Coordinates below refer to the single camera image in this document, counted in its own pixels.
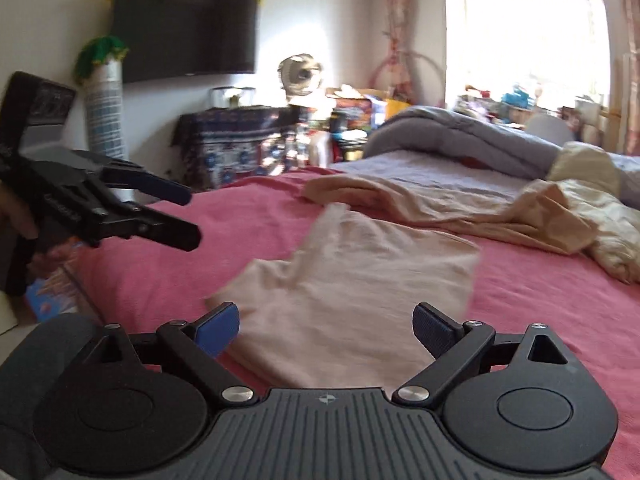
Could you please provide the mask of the person left hand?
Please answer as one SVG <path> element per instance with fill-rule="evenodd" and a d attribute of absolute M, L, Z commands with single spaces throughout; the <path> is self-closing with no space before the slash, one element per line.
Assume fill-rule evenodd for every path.
<path fill-rule="evenodd" d="M 79 244 L 41 198 L 20 197 L 1 183 L 2 292 L 23 296 L 33 281 L 48 278 L 75 257 Z"/>

